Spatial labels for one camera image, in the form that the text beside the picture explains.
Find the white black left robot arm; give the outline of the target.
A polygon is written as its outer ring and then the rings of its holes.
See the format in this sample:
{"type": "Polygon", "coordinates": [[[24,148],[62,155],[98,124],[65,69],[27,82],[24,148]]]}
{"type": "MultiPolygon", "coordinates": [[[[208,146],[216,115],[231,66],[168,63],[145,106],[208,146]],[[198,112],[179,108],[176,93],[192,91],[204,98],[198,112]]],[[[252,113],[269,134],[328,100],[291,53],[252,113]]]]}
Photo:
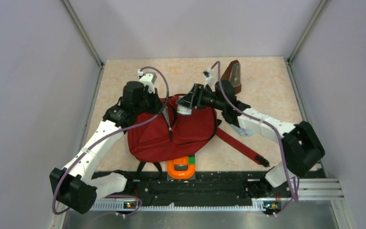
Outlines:
{"type": "Polygon", "coordinates": [[[50,173],[53,193],[52,211],[60,215],[69,209],[81,214],[88,212],[96,200],[113,193],[128,197],[134,185],[125,175],[110,173],[92,178],[110,148],[127,131],[146,125],[165,109],[153,80],[129,81],[123,88],[119,103],[110,107],[96,132],[79,153],[63,168],[50,173]]]}

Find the light blue packaged item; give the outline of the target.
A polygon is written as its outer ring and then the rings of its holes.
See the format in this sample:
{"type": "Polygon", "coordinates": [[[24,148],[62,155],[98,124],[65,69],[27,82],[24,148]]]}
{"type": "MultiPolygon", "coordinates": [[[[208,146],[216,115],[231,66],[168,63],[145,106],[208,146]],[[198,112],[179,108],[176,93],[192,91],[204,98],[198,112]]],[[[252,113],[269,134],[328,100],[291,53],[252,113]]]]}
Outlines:
{"type": "Polygon", "coordinates": [[[241,127],[237,127],[233,124],[229,124],[229,126],[240,136],[244,136],[244,137],[250,137],[254,134],[253,130],[250,129],[245,129],[245,128],[241,128],[241,127]]]}

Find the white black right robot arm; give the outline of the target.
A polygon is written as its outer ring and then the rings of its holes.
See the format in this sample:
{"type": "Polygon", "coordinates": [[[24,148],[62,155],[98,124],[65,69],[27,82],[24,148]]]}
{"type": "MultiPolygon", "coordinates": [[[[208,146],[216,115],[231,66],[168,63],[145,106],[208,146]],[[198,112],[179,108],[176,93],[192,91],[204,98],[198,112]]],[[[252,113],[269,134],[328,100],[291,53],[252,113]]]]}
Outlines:
{"type": "Polygon", "coordinates": [[[260,184],[261,192],[267,197],[274,196],[289,179],[304,176],[325,155],[309,122],[293,124],[256,111],[237,99],[235,88],[227,80],[217,82],[214,90],[196,83],[177,101],[177,112],[182,115],[207,107],[220,110],[227,123],[254,131],[279,145],[282,161],[265,174],[260,184]]]}

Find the red student backpack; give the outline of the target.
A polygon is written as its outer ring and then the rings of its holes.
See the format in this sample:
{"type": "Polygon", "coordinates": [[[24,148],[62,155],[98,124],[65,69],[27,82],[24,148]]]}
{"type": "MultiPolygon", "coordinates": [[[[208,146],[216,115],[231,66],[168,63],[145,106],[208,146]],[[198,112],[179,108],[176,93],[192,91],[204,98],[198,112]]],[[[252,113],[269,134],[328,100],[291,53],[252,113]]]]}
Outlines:
{"type": "Polygon", "coordinates": [[[195,175],[195,164],[188,164],[188,157],[194,156],[215,136],[226,142],[255,163],[269,167],[267,159],[239,142],[222,130],[216,110],[207,107],[196,110],[191,116],[177,113],[176,102],[181,97],[169,97],[165,113],[153,121],[128,130],[127,141],[130,153],[140,162],[136,170],[140,175],[147,163],[152,163],[161,175],[160,165],[165,161],[167,175],[174,179],[191,179],[195,175]]]}

